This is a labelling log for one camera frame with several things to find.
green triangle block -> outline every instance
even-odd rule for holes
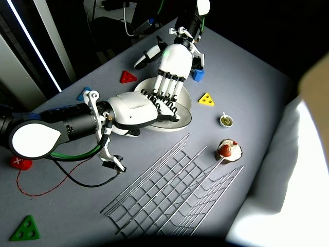
[[[10,241],[24,241],[24,240],[33,240],[39,239],[40,233],[36,227],[36,223],[32,215],[28,215],[23,223],[16,230],[14,235],[10,238]]]

red wire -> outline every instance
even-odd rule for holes
[[[85,161],[83,161],[83,162],[80,162],[79,164],[77,164],[76,166],[74,166],[74,168],[69,172],[69,174],[71,174],[78,166],[80,166],[81,164],[83,164],[83,163],[85,163],[86,161],[89,161],[91,158],[89,158],[89,159],[87,159],[87,160],[85,160]],[[19,173],[18,173],[18,175],[17,175],[17,179],[16,179],[16,184],[17,184],[17,187],[18,187],[18,189],[20,190],[20,192],[21,193],[23,193],[23,194],[25,194],[25,195],[27,195],[27,196],[29,196],[29,197],[39,197],[39,196],[43,196],[43,195],[45,195],[45,194],[47,194],[47,193],[50,193],[50,192],[52,192],[54,189],[56,189],[56,188],[58,188],[62,183],[64,183],[64,181],[67,179],[67,176],[57,185],[57,186],[55,186],[54,188],[52,188],[51,190],[49,190],[49,191],[46,191],[46,192],[44,192],[44,193],[41,193],[41,194],[37,194],[37,195],[32,195],[32,194],[29,194],[29,193],[26,193],[26,192],[24,192],[22,189],[21,189],[21,187],[20,187],[20,184],[19,184],[19,180],[20,180],[20,175],[21,175],[21,171],[22,170],[20,170],[19,171]]]

blue block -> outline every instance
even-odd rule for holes
[[[77,100],[78,101],[83,101],[83,93],[84,91],[92,91],[89,86],[85,87],[84,90],[81,92],[81,94],[78,96]]]
[[[202,79],[204,78],[204,75],[205,75],[205,72],[203,69],[196,69],[194,71],[194,74],[193,74],[193,79],[195,81],[202,81]]]

red round object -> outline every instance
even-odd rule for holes
[[[229,145],[223,145],[220,149],[220,155],[224,157],[229,157],[231,156],[231,151],[230,151],[230,146]]]
[[[32,166],[32,161],[31,160],[25,160],[23,158],[14,156],[10,160],[10,165],[13,167],[19,169],[19,170],[27,170]]]

small cup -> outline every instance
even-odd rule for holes
[[[226,115],[226,118],[227,118],[227,120],[229,120],[230,123],[225,122],[224,115],[223,115],[220,118],[220,124],[221,124],[221,126],[224,127],[224,128],[230,128],[230,127],[232,127],[233,124],[234,124],[233,118],[230,117],[230,116],[228,116],[228,115]]]

